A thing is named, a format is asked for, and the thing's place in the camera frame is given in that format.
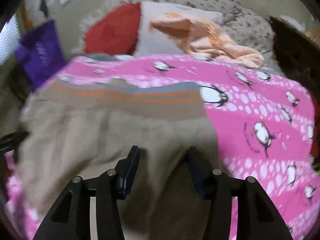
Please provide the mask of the beige zip-up jacket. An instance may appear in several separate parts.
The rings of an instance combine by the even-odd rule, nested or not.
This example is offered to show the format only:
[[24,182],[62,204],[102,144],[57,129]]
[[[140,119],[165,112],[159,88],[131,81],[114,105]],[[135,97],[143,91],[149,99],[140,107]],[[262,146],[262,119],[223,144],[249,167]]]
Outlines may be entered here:
[[44,216],[74,176],[101,175],[138,146],[141,160],[119,213],[126,239],[201,239],[210,204],[182,159],[194,146],[219,166],[217,131],[193,82],[140,89],[113,79],[98,86],[55,81],[21,114],[28,136],[18,174],[28,203]]

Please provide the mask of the purple tote bag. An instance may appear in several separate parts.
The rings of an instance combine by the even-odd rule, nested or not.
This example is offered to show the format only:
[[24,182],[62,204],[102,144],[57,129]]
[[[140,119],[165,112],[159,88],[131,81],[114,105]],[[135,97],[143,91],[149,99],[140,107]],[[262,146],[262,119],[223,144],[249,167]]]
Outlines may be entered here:
[[55,20],[49,20],[26,33],[15,50],[15,58],[23,67],[33,89],[40,88],[66,65],[57,36]]

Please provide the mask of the white pillow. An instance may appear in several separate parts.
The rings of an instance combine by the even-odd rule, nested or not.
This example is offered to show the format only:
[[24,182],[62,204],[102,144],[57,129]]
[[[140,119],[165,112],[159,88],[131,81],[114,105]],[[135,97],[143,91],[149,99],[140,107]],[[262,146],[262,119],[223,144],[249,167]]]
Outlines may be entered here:
[[221,25],[223,13],[194,9],[174,3],[142,1],[135,55],[183,54],[177,41],[189,34],[191,23],[183,20],[207,20]]

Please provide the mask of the red heart-shaped cushion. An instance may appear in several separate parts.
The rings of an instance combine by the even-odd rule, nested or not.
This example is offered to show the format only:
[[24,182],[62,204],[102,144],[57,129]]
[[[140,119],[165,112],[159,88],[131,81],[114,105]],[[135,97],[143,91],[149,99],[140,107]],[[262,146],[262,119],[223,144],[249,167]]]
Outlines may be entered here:
[[133,55],[138,42],[140,3],[124,3],[89,27],[84,52]]

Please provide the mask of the dark green hanging cloth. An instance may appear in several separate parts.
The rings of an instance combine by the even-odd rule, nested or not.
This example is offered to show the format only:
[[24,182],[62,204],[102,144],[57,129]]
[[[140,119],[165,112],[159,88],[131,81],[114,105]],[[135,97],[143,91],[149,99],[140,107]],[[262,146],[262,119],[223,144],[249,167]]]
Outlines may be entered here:
[[39,11],[43,13],[45,18],[49,18],[49,10],[46,0],[40,0]]

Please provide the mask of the pink penguin quilt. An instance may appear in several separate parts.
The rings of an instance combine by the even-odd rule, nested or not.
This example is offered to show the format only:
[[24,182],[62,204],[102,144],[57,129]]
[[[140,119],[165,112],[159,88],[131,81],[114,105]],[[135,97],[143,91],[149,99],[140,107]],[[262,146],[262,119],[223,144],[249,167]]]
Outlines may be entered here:
[[[149,55],[109,62],[77,56],[36,92],[55,81],[98,86],[113,79],[140,89],[198,84],[204,110],[217,131],[215,169],[236,179],[255,178],[291,237],[310,238],[319,215],[319,176],[309,158],[314,106],[302,85],[203,57]],[[5,154],[10,170],[5,208],[22,237],[32,239],[45,215],[28,203],[13,155],[13,151]]]

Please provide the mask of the window with white grille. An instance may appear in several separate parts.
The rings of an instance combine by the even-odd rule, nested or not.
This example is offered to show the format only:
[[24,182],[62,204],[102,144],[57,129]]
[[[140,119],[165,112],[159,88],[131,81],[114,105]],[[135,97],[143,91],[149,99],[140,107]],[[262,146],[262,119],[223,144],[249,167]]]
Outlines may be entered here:
[[17,17],[14,14],[0,34],[0,63],[3,64],[15,51],[21,38]]

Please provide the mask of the dark carved wooden cabinet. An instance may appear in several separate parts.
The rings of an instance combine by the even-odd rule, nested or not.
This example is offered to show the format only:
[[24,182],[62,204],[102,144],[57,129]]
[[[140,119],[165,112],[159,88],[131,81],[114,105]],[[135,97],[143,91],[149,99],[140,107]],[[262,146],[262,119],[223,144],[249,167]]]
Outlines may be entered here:
[[271,16],[273,52],[281,70],[319,99],[319,46],[295,27]]

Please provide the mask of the peach fringed scarf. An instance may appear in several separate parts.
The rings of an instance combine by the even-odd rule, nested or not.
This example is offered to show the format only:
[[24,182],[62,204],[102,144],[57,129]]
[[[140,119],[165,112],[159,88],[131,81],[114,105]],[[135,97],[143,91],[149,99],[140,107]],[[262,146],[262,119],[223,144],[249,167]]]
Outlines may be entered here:
[[189,34],[177,41],[184,54],[211,57],[251,69],[262,67],[264,57],[257,50],[238,45],[216,23],[193,20],[190,16],[184,16],[183,20],[191,23]]

